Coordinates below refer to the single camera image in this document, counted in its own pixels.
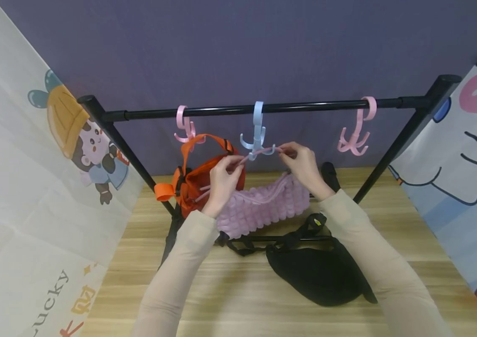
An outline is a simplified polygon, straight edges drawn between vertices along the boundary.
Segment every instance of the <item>pink hook hanger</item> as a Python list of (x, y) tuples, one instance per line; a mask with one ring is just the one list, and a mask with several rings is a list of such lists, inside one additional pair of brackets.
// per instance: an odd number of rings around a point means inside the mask
[[(176, 126), (177, 128), (186, 131), (186, 138), (179, 137), (177, 133), (175, 132), (175, 138), (177, 139), (177, 141), (181, 143), (189, 142), (192, 138), (195, 137), (195, 134), (196, 134), (195, 125), (193, 124), (193, 122), (190, 122), (190, 118), (184, 117), (182, 119), (182, 114), (184, 114), (185, 108), (187, 108), (187, 106), (181, 105), (178, 107), (178, 110), (176, 111)], [(202, 140), (200, 140), (197, 143), (202, 144), (204, 142), (206, 142), (206, 137), (204, 137)], [(195, 145), (191, 147), (190, 152), (193, 152), (194, 147)]]
[(360, 137), (360, 131), (362, 131), (363, 121), (372, 120), (374, 115), (377, 113), (377, 101), (371, 96), (362, 97), (362, 99), (367, 100), (367, 102), (369, 103), (369, 112), (364, 118), (363, 109), (358, 109), (356, 111), (356, 127), (354, 128), (354, 132), (352, 133), (349, 141), (345, 140), (345, 132), (347, 131), (347, 128), (344, 127), (343, 129), (341, 129), (340, 141), (338, 143), (339, 152), (346, 152), (348, 150), (351, 150), (352, 154), (354, 154), (355, 156), (362, 156), (369, 148), (369, 146), (366, 145), (362, 149), (362, 152), (358, 151), (358, 149), (361, 148), (369, 138), (369, 132), (366, 132), (361, 141), (358, 141), (358, 138)]

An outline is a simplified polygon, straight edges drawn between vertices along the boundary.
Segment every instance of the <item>black buckle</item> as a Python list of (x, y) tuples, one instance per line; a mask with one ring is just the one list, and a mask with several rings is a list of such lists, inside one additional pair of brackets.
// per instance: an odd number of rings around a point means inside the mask
[(223, 247), (227, 244), (228, 241), (229, 241), (229, 235), (220, 231), (220, 236), (218, 236), (218, 238), (216, 239), (216, 244), (220, 245), (220, 247)]
[(227, 151), (227, 154), (230, 155), (230, 156), (234, 155), (235, 154), (235, 149), (233, 149), (233, 146), (231, 145), (231, 150), (228, 150), (227, 145), (229, 144), (229, 142), (225, 138), (223, 139), (223, 141), (224, 141), (224, 145), (225, 145), (225, 151)]
[(182, 166), (178, 167), (180, 172), (180, 177), (178, 177), (178, 181), (176, 182), (175, 186), (175, 196), (180, 196), (180, 187), (186, 181), (186, 176), (191, 172), (191, 168), (186, 167), (186, 174), (182, 175)]

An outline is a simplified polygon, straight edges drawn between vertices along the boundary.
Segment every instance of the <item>pink bag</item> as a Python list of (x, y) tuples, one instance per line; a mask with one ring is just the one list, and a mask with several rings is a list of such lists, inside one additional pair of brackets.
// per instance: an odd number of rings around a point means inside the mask
[(235, 239), (308, 207), (309, 191), (292, 174), (284, 173), (269, 186), (235, 191), (216, 223), (218, 230)]

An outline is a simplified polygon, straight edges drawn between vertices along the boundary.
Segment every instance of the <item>yellow hat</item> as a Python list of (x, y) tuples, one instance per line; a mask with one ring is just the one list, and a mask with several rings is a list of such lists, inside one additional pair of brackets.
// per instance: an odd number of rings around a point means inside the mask
[(64, 85), (51, 90), (47, 99), (47, 120), (51, 134), (66, 158), (72, 158), (79, 132), (88, 118), (89, 114)]

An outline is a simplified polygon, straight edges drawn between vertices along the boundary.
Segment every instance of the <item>black metal pole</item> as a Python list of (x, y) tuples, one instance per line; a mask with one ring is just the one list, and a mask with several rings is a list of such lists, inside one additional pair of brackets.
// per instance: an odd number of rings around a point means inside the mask
[(364, 196), (366, 196), (367, 192), (373, 187), (374, 183), (379, 179), (384, 170), (386, 170), (388, 165), (394, 160), (395, 156), (397, 156), (399, 151), (405, 146), (405, 143), (420, 126), (422, 121), (426, 119), (429, 114), (434, 113), (440, 108), (445, 99), (447, 99), (455, 89), (454, 85), (461, 82), (461, 80), (461, 77), (457, 75), (440, 75), (437, 77), (425, 95), (425, 97), (429, 99), (429, 106), (416, 109), (415, 113), (412, 115), (403, 130), (401, 130), (394, 143), (392, 143), (388, 151), (381, 158), (379, 164), (373, 169), (358, 193), (354, 196), (354, 201), (356, 203), (362, 201)]
[[(429, 99), (424, 96), (405, 96), (399, 98), (379, 99), (377, 107), (397, 109), (418, 109), (429, 106)], [(313, 102), (313, 103), (283, 103), (264, 104), (263, 113), (280, 113), (293, 111), (325, 111), (325, 110), (351, 110), (366, 109), (369, 106), (366, 100), (339, 101), (339, 102)], [(229, 116), (252, 114), (253, 105), (238, 105), (228, 107), (189, 108), (184, 109), (184, 117), (199, 116)], [(176, 109), (143, 110), (143, 111), (108, 111), (103, 115), (105, 122), (120, 122), (134, 119), (175, 118)]]
[[(120, 132), (115, 128), (113, 122), (106, 122), (103, 120), (106, 112), (101, 106), (100, 102), (96, 97), (89, 95), (83, 96), (77, 100), (77, 103), (81, 104), (89, 115), (100, 125), (103, 131), (109, 136), (111, 141), (117, 145), (118, 149), (124, 153), (124, 156), (128, 158), (132, 166), (139, 172), (140, 176), (145, 180), (147, 185), (154, 191), (154, 186), (156, 186), (156, 181), (150, 176), (148, 171), (145, 169), (142, 163), (140, 163), (139, 158), (135, 155), (132, 149), (129, 147), (128, 143), (122, 138)], [(162, 202), (168, 212), (173, 215), (174, 209), (170, 202)]]
[(176, 235), (178, 230), (184, 223), (184, 217), (182, 217), (182, 209), (179, 204), (175, 205), (175, 214), (171, 216), (171, 225), (169, 226), (169, 231), (165, 237), (165, 247), (163, 248), (163, 255), (161, 256), (160, 266), (165, 262), (167, 256), (171, 252), (172, 248), (175, 246)]

